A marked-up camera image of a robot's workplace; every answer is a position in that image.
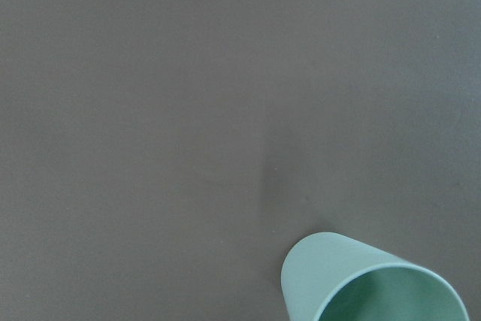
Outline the mint green plastic cup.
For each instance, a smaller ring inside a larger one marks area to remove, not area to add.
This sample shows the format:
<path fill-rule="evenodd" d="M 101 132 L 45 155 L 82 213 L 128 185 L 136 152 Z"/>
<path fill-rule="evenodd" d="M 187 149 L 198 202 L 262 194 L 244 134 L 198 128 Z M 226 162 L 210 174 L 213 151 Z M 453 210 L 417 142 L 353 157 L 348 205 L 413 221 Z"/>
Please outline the mint green plastic cup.
<path fill-rule="evenodd" d="M 467 320 L 441 276 L 344 235 L 301 239 L 280 274 L 290 320 Z"/>

